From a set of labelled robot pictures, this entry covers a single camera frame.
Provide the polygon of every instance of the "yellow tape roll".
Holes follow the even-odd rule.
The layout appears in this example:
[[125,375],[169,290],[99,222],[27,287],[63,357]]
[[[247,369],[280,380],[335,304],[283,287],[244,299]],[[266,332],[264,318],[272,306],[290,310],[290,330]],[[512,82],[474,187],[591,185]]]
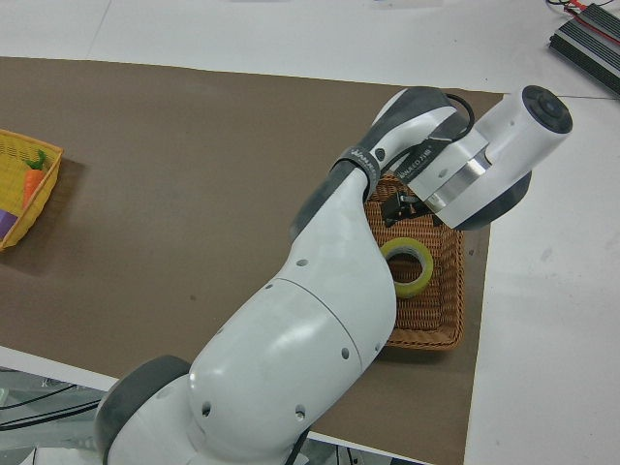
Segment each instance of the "yellow tape roll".
[[394,281],[396,296],[411,298],[414,295],[420,294],[428,286],[430,277],[433,274],[433,258],[424,244],[410,237],[397,237],[386,242],[381,247],[381,252],[384,254],[386,261],[397,255],[405,254],[416,257],[422,265],[422,273],[415,281],[411,283]]

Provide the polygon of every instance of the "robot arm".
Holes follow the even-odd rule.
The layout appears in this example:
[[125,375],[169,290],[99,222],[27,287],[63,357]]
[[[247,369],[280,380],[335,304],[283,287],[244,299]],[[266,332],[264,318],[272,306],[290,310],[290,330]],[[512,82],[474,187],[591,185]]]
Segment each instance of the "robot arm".
[[539,89],[509,96],[469,130],[439,89],[394,96],[301,208],[282,269],[194,363],[161,357],[110,390],[95,424],[104,463],[291,465],[299,438],[393,328],[391,275],[363,210],[382,172],[392,168],[451,227],[488,223],[571,129],[566,108]]

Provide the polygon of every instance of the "purple object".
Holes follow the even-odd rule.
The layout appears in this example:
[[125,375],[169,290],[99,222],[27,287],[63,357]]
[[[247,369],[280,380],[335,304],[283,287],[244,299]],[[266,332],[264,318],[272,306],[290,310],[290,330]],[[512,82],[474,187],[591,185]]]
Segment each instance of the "purple object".
[[9,232],[9,229],[16,223],[17,217],[8,211],[0,210],[0,240]]

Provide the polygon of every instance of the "white table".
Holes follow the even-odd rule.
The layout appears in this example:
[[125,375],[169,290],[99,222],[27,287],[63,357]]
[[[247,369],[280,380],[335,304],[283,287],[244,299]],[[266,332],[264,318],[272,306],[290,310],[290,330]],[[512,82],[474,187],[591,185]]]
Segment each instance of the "white table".
[[[567,19],[543,0],[3,0],[0,55],[567,97],[573,135],[492,226],[465,462],[615,463],[620,106],[547,49]],[[6,348],[0,365],[113,383]]]

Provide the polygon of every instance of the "brown table surface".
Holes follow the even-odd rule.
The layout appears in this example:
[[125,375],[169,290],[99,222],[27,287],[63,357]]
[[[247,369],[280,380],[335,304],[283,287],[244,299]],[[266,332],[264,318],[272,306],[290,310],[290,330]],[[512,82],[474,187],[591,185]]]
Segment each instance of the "brown table surface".
[[[0,344],[119,377],[193,359],[281,266],[288,226],[397,87],[0,59],[0,127],[66,149],[30,233],[0,255]],[[500,96],[458,91],[480,115]],[[384,349],[313,428],[463,461],[488,230],[466,234],[466,331]]]

